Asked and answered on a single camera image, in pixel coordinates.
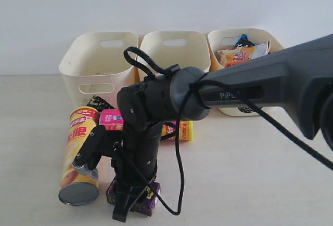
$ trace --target beige tabletop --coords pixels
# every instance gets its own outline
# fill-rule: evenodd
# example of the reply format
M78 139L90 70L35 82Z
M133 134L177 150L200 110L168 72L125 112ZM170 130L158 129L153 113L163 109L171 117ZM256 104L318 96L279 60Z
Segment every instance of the beige tabletop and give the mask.
M72 207L58 200L72 109L59 75L0 77L0 225L124 225L112 220L105 197L110 159L102 159L96 201ZM273 115L301 136L283 110ZM127 225L331 225L333 172L264 119L214 109L194 130L194 141L181 145L181 215L158 203L150 218L131 212ZM309 144L333 159L321 134ZM176 209L173 142L160 144L158 166L162 196Z

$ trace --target pringles-style chip can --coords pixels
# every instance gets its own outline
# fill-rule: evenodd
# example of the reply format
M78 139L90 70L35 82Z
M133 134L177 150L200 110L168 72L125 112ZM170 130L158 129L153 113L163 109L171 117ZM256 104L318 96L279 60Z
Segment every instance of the pringles-style chip can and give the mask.
M58 195L60 201L65 204L84 205L98 196L98 169L84 176L72 166L75 156L98 120L99 112L91 107L80 107L70 116L66 155Z

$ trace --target white wall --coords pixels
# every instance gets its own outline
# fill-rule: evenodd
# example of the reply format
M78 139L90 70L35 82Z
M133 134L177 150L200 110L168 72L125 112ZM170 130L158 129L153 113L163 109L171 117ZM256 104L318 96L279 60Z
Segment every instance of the white wall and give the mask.
M91 31L262 28L285 47L333 31L333 0L0 0L0 74L54 74Z

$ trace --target white plastic bin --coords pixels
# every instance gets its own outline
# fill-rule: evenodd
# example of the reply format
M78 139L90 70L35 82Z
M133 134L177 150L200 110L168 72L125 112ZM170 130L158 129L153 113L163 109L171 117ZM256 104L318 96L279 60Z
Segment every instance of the white plastic bin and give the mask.
M270 41L270 52L276 52L283 49L283 46L269 32L265 30L252 28L215 30L208 34L208 42L211 53L210 72L223 68L223 66L221 66L217 60L219 57L217 51L234 47L242 34L246 34L248 36L248 40L258 44ZM219 110L230 116L258 116L258 114L251 109L219 108ZM266 113L272 113L274 110L276 110L276 108L263 107L262 110Z
M59 70L75 108L93 95L118 107L118 91L137 81L137 69L123 56L129 46L138 47L138 36L131 32L88 33L73 42Z
M208 72L211 64L207 39L196 31L151 32L144 36L140 49L162 68L178 64L181 68L192 66ZM137 61L149 67L141 57ZM146 74L138 71L142 81Z

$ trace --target can lid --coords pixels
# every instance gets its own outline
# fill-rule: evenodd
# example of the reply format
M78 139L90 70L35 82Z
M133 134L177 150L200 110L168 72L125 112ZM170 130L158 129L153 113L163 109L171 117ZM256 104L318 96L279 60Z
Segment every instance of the can lid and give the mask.
M67 185L59 191L61 202L69 205L85 205L98 197L99 190L92 183L75 182Z

